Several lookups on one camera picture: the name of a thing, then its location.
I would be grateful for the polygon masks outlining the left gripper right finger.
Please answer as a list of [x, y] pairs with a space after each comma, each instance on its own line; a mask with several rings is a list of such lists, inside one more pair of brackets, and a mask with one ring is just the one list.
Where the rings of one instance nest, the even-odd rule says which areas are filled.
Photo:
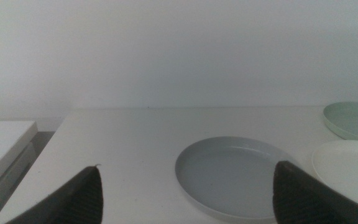
[[282, 224], [358, 224], [358, 203], [289, 161], [275, 165], [273, 212]]

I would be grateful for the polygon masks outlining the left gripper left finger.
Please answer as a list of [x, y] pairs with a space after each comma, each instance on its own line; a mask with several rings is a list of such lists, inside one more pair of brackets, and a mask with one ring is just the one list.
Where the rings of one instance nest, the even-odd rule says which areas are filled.
[[103, 220], [103, 207], [99, 169], [96, 166], [89, 166], [9, 223], [100, 224]]

